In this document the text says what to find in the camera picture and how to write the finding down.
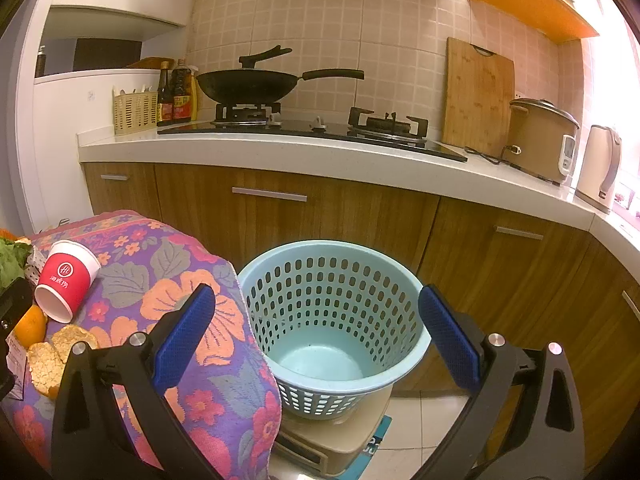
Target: floral cloth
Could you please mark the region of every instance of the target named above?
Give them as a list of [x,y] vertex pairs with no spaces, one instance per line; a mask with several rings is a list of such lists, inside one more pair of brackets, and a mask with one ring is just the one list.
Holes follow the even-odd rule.
[[[122,344],[137,330],[150,332],[165,312],[180,308],[199,283],[216,295],[216,313],[176,388],[165,397],[204,456],[226,479],[264,480],[280,427],[280,396],[255,343],[230,263],[209,254],[195,238],[117,211],[39,235],[47,254],[53,242],[89,247],[102,269],[73,323],[96,336],[102,348]],[[49,321],[47,336],[62,325]],[[26,373],[24,401],[2,408],[24,445],[50,469],[54,403]],[[139,455],[159,466],[121,386],[114,387],[125,425]]]

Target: cup logo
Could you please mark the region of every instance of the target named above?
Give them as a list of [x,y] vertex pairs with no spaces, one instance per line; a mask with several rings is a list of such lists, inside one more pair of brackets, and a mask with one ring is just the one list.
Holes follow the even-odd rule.
[[58,276],[60,276],[60,278],[68,278],[73,273],[74,273],[74,266],[71,265],[69,262],[65,262],[58,266]]

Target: metal screw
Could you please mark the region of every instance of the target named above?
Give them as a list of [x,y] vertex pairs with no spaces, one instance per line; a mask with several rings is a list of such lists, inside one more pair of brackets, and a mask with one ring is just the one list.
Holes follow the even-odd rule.
[[488,339],[493,346],[502,346],[505,343],[504,337],[497,333],[489,334]]
[[562,353],[562,347],[558,343],[549,343],[548,348],[552,354],[560,355]]
[[129,336],[129,344],[131,346],[142,346],[146,341],[144,332],[135,332]]
[[86,350],[86,343],[84,341],[78,341],[75,345],[71,347],[71,351],[76,355],[83,354],[85,350]]

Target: red and white paper cup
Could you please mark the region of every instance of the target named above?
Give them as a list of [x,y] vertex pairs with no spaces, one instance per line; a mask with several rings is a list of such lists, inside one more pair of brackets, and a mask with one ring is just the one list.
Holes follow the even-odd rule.
[[70,322],[99,270],[98,258],[84,245],[55,242],[34,292],[36,303],[51,319]]

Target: green leafy vegetable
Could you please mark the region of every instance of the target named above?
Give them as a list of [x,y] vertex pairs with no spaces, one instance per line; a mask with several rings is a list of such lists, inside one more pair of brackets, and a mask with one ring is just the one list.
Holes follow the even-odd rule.
[[0,237],[0,294],[16,278],[24,277],[27,257],[31,254],[29,244],[12,242]]

